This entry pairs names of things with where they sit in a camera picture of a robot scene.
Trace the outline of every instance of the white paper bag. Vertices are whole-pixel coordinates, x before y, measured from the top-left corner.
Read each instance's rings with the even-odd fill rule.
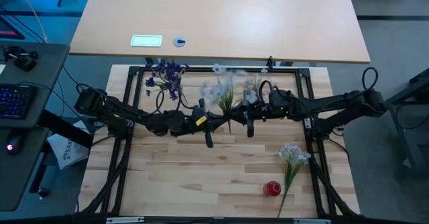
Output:
[[[89,133],[85,124],[82,121],[75,123],[73,126],[81,128],[81,130]],[[88,149],[75,142],[55,134],[48,138],[52,151],[56,156],[60,169],[67,168],[72,164],[88,158]]]

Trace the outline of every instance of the gray carpet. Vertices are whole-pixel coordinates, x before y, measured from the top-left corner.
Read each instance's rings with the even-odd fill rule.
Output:
[[[50,0],[37,1],[36,9],[54,10],[47,6],[56,4]],[[357,15],[429,15],[429,0],[352,0]],[[86,0],[71,0],[67,10],[81,10]],[[11,9],[27,10],[20,0],[10,3]],[[20,17],[40,33],[32,17]],[[42,17],[48,24],[51,42],[69,44],[76,29],[78,18]],[[375,86],[385,99],[404,87],[408,80],[429,67],[429,21],[360,21],[361,29],[371,57],[370,66],[379,71]],[[105,88],[112,64],[139,64],[143,58],[111,58],[71,56],[66,67],[78,82]],[[210,60],[192,60],[192,64],[212,64]],[[228,62],[248,64],[248,62]],[[317,64],[328,67],[334,94],[362,89],[361,74],[367,67],[353,64]],[[66,101],[73,106],[77,94],[72,81],[60,76]],[[58,113],[62,104],[51,97],[47,108]],[[419,109],[423,115],[429,110]],[[66,110],[65,116],[73,113]],[[421,119],[408,118],[410,125]],[[397,142],[397,134],[389,114],[378,119],[363,117],[347,125],[345,143],[351,156],[351,170],[362,214],[368,217],[402,221],[429,222],[429,182],[419,179],[398,179],[397,169],[404,161],[404,153]],[[80,188],[85,163],[59,171],[49,167],[44,186],[52,194],[40,201],[33,194],[25,194],[20,207],[13,213],[0,213],[0,219],[64,215],[74,211],[75,196]]]

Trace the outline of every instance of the computer mouse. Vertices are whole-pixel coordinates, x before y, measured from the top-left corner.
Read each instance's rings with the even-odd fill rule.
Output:
[[[13,129],[6,138],[6,153],[16,155],[22,151],[26,139],[25,130]]]

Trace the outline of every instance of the wooden table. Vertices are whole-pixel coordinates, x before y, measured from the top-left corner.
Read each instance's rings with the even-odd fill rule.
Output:
[[[113,65],[107,92],[123,98],[128,65]],[[326,68],[311,68],[312,84],[316,98],[332,95]],[[296,93],[296,81],[292,74],[261,74],[281,89]],[[216,82],[210,72],[187,72],[182,84],[189,104],[200,98],[198,88],[201,82]],[[238,79],[242,89],[243,79]],[[155,109],[155,96],[147,97],[142,86],[139,108]],[[174,109],[177,102],[167,100],[162,109]],[[217,107],[209,109],[221,113]],[[306,149],[302,123],[287,119],[270,119],[255,122],[255,137],[248,138],[247,128],[233,122],[232,134],[227,124],[212,134],[214,148],[208,149],[203,133],[157,137],[144,126],[136,125],[123,193],[121,215],[143,216],[207,216],[207,217],[275,217],[281,196],[265,197],[262,187],[270,180],[283,182],[276,150],[284,144]],[[95,141],[105,137],[106,128],[96,132]],[[332,139],[343,144],[335,135]],[[88,160],[80,190],[79,202],[85,208],[104,185],[109,168],[113,139],[95,145]],[[328,142],[325,143],[326,157],[332,185],[343,200],[359,212],[355,188],[346,154]],[[282,217],[316,217],[316,207],[308,166],[302,167],[295,177],[282,210]],[[326,194],[322,199],[325,210]],[[116,192],[111,195],[111,206]]]
[[[351,0],[88,0],[70,54],[369,63]]]

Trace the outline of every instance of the red cup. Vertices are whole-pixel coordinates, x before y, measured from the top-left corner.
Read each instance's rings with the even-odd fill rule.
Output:
[[[263,193],[267,197],[276,197],[282,191],[282,186],[277,181],[270,181],[263,186]]]

